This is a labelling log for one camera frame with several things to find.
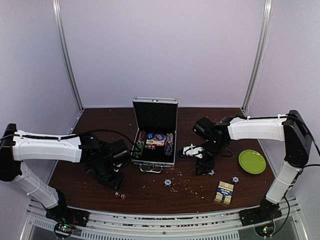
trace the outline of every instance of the white wall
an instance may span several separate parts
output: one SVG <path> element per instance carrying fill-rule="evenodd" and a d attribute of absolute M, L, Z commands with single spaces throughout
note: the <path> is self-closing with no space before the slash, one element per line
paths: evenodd
<path fill-rule="evenodd" d="M 79 114 L 71 92 L 52 0 L 0 1 L 0 134 L 8 123 L 34 133 L 67 134 Z M 53 161 L 27 164 L 46 180 Z M 0 233 L 16 240 L 30 199 L 0 182 Z"/>
<path fill-rule="evenodd" d="M 240 107 L 264 1 L 61 0 L 85 107 L 132 107 L 134 96 L 183 107 Z"/>
<path fill-rule="evenodd" d="M 270 116 L 298 110 L 320 143 L 320 1 L 276 0 L 262 71 L 249 109 L 251 116 Z M 283 143 L 263 141 L 269 160 L 279 170 Z M 309 163 L 320 163 L 312 148 Z M 299 177 L 296 195 L 312 239 L 320 239 L 320 167 Z"/>

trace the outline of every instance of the metal frame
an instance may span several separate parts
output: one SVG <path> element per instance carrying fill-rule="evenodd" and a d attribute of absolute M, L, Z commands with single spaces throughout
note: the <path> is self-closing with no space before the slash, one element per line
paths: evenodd
<path fill-rule="evenodd" d="M 288 199 L 290 204 L 290 215 L 298 232 L 299 239 L 308 240 L 305 223 L 298 202 L 295 197 Z M 288 213 L 287 203 L 280 202 L 283 220 Z M 84 240 L 205 240 L 223 239 L 222 236 L 232 235 L 239 239 L 239 231 L 253 228 L 253 225 L 243 227 L 241 224 L 240 209 L 231 209 L 205 213 L 186 214 L 125 214 L 116 212 L 89 210 L 90 215 L 86 227 L 77 227 L 73 237 Z M 33 226 L 53 230 L 55 221 L 45 217 L 46 211 L 42 205 L 32 200 L 28 206 L 21 231 L 20 240 L 29 240 Z"/>
<path fill-rule="evenodd" d="M 256 85 L 258 83 L 259 74 L 261 70 L 261 61 L 263 54 L 265 52 L 267 46 L 268 33 L 270 28 L 270 20 L 271 20 L 271 12 L 272 12 L 273 0 L 265 0 L 264 5 L 264 13 L 262 17 L 262 25 L 260 31 L 260 38 L 258 42 L 258 48 L 255 55 L 254 65 L 250 77 L 250 82 L 248 89 L 246 91 L 246 95 L 244 98 L 244 102 L 242 105 L 242 110 L 246 114 L 249 113 L 250 102 L 254 96 Z"/>
<path fill-rule="evenodd" d="M 68 52 L 68 48 L 67 48 L 65 30 L 64 30 L 62 15 L 61 15 L 60 0 L 53 0 L 52 3 L 53 3 L 53 12 L 54 12 L 54 17 L 55 17 L 55 21 L 56 21 L 56 26 L 58 28 L 58 33 L 59 33 L 59 37 L 60 37 L 64 65 L 65 65 L 66 72 L 67 72 L 67 75 L 68 75 L 68 78 L 69 78 L 69 81 L 71 84 L 72 92 L 73 92 L 77 107 L 78 107 L 79 111 L 82 111 L 84 109 L 84 107 L 81 102 L 81 98 L 80 98 L 77 84 L 75 81 L 75 76 L 74 76 L 72 66 L 71 66 L 71 61 L 70 61 L 69 52 Z"/>

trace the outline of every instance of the aluminum case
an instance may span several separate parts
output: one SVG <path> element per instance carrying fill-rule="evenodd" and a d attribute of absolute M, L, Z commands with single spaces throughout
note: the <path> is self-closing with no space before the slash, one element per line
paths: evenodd
<path fill-rule="evenodd" d="M 140 170 L 147 173 L 161 173 L 163 167 L 173 167 L 176 161 L 178 99 L 135 97 L 133 107 L 137 125 L 135 143 L 141 131 L 164 135 L 172 133 L 174 135 L 174 146 L 171 158 L 166 158 L 164 152 L 149 156 L 148 153 L 145 153 L 148 150 L 144 148 L 141 158 L 137 159 L 133 154 L 131 155 L 132 163 L 139 165 Z"/>

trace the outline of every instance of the case lid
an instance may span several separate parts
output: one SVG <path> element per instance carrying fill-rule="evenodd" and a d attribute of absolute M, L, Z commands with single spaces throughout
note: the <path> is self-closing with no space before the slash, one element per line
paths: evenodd
<path fill-rule="evenodd" d="M 133 107 L 140 130 L 177 130 L 177 98 L 135 97 Z"/>

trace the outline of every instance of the green plate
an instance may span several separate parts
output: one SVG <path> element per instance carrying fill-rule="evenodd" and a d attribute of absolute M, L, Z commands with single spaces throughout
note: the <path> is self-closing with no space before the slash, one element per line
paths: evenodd
<path fill-rule="evenodd" d="M 240 166 L 250 174 L 260 174 L 266 167 L 267 163 L 260 153 L 254 150 L 244 150 L 239 155 Z"/>

